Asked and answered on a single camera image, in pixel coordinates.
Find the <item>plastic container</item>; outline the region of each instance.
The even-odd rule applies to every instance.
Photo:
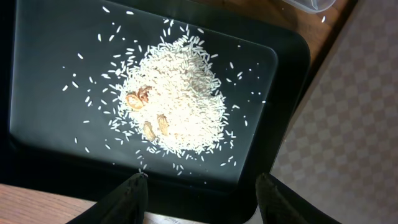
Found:
[[[307,13],[318,13],[327,10],[336,0],[283,0],[297,9]]]

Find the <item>checkered floor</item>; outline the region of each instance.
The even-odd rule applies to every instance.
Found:
[[[363,0],[272,174],[341,223],[398,223],[398,1]]]

